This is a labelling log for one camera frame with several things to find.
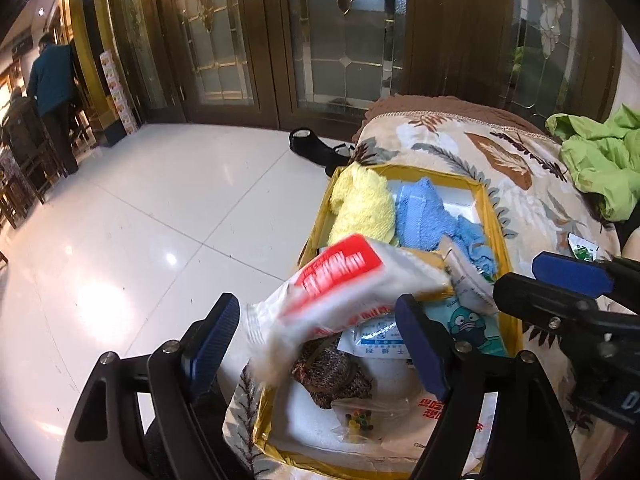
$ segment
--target person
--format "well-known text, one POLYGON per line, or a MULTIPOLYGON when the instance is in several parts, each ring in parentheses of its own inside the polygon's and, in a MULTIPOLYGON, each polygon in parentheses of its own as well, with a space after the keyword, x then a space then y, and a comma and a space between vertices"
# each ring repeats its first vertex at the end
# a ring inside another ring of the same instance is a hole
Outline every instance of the person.
POLYGON ((40 56, 33 62, 27 95, 36 99, 51 142, 67 173, 78 170, 69 140, 69 107, 76 93, 71 47, 56 45, 53 35, 44 34, 38 42, 40 56))
MULTIPOLYGON (((9 99, 9 109, 2 120, 2 143, 11 149, 15 162, 21 166, 35 156, 43 141, 42 124, 33 100, 23 96, 20 87, 14 88, 9 99)), ((30 179, 40 189, 46 182, 43 168, 33 168, 30 179)))

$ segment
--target yellow towel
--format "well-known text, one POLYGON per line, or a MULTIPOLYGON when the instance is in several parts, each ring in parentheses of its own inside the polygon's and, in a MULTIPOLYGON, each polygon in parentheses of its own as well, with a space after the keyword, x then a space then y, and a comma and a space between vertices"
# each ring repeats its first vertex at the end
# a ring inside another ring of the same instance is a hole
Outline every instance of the yellow towel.
POLYGON ((337 216, 329 234, 329 245, 354 233, 389 243, 396 230, 394 199, 386 178, 357 162, 338 177, 329 200, 337 216))

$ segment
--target floral blanket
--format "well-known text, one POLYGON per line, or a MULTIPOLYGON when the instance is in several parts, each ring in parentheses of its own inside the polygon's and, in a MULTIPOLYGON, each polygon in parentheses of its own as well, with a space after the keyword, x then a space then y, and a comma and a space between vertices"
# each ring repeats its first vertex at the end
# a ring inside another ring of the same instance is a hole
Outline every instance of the floral blanket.
MULTIPOLYGON (((591 216, 559 160, 560 145, 541 133, 443 112, 389 112, 366 124, 359 144, 374 154, 375 163, 457 173, 481 182, 502 226, 514 272, 532 276, 532 260, 541 251, 571 255, 569 233, 598 244, 601 258, 620 254, 615 229, 591 216)), ((605 301, 600 305, 608 306, 605 301)), ((554 336, 530 326, 524 330, 526 348, 542 362, 565 413, 582 478, 594 478, 620 444, 620 434, 571 404, 574 375, 554 336)), ((259 386, 246 373, 242 377, 227 413, 228 443, 256 478, 317 476, 278 464, 253 446, 250 430, 259 386)))

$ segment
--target bed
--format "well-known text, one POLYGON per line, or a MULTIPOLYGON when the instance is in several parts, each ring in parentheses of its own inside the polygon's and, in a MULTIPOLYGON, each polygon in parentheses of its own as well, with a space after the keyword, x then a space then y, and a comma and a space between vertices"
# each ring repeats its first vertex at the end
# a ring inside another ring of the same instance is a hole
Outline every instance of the bed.
MULTIPOLYGON (((453 97, 395 96, 367 111, 353 140, 366 146, 373 163, 457 173, 481 182, 500 222, 514 272, 532 276, 532 260, 541 251, 571 255, 570 233, 596 243, 600 258, 620 254, 614 227, 594 218, 573 186, 559 160, 560 144, 505 110, 453 97)), ((598 304, 603 310, 621 309, 605 298, 598 304)), ((555 338, 530 326, 523 330, 526 348, 542 362, 566 415, 582 478, 593 478, 624 434, 571 404, 574 375, 555 338)), ((314 478, 312 472, 274 462, 253 445, 252 417, 259 391, 245 371, 227 413, 226 440, 256 478, 314 478)))

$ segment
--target floor tile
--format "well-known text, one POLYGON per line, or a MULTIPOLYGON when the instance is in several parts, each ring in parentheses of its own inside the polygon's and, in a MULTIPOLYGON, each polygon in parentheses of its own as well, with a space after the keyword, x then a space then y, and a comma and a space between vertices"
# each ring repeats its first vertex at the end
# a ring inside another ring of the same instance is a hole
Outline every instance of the floor tile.
POLYGON ((52 480, 79 391, 29 273, 0 270, 0 292, 0 422, 36 475, 52 480))
POLYGON ((34 268, 44 311, 71 376, 84 384, 101 353, 122 355, 199 243, 103 190, 83 216, 57 276, 34 268))
POLYGON ((89 178, 201 242, 288 148, 281 132, 199 124, 155 125, 135 137, 135 153, 111 155, 89 178))
MULTIPOLYGON (((283 132, 145 126, 92 150, 17 229, 2 228, 10 262, 0 266, 0 422, 42 480, 54 479, 101 353, 153 351, 206 316, 222 292, 264 300, 282 280, 257 269, 288 277, 326 178, 287 149, 283 132), (245 214, 263 237, 237 218, 245 214), (222 246, 226 226, 240 226, 244 235, 226 232, 233 258, 202 245, 228 215, 210 239, 222 246)), ((219 373, 225 395, 247 359, 238 330, 219 373)), ((141 410, 148 424, 148 397, 141 410)))
POLYGON ((324 168, 288 152, 205 244, 286 280, 295 271, 328 183, 324 168))
MULTIPOLYGON (((180 339, 191 323, 206 317, 223 292, 231 292, 241 304, 255 303, 265 300, 280 283, 272 276, 202 247, 164 295, 127 356, 151 353, 164 341, 180 339)), ((218 375, 225 395, 233 393, 248 359, 244 333, 237 330, 218 375)))

